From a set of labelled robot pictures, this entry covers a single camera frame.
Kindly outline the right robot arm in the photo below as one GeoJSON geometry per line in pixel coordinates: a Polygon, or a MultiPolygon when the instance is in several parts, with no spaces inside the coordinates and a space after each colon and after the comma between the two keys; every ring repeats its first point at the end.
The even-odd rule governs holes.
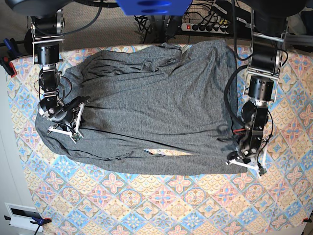
{"type": "Polygon", "coordinates": [[[45,18],[33,17],[31,34],[33,39],[33,63],[42,66],[39,72],[40,96],[38,111],[40,116],[53,122],[47,130],[69,136],[74,143],[83,139],[80,131],[84,107],[89,103],[88,96],[78,96],[64,103],[66,89],[60,82],[62,72],[57,70],[61,62],[60,47],[63,46],[64,17],[62,10],[45,18]]]}

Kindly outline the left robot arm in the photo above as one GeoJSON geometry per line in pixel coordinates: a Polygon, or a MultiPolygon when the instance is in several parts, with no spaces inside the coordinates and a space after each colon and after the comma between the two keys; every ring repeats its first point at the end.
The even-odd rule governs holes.
{"type": "Polygon", "coordinates": [[[272,133],[264,136],[264,128],[273,120],[269,104],[276,101],[281,67],[288,59],[284,39],[287,33],[285,18],[271,18],[251,10],[251,45],[247,65],[240,66],[231,75],[224,90],[224,102],[230,116],[240,125],[233,133],[238,135],[236,150],[227,156],[227,165],[239,165],[264,175],[266,151],[272,133]],[[231,110],[227,93],[240,71],[246,70],[243,94],[248,96],[238,117],[231,110]]]}

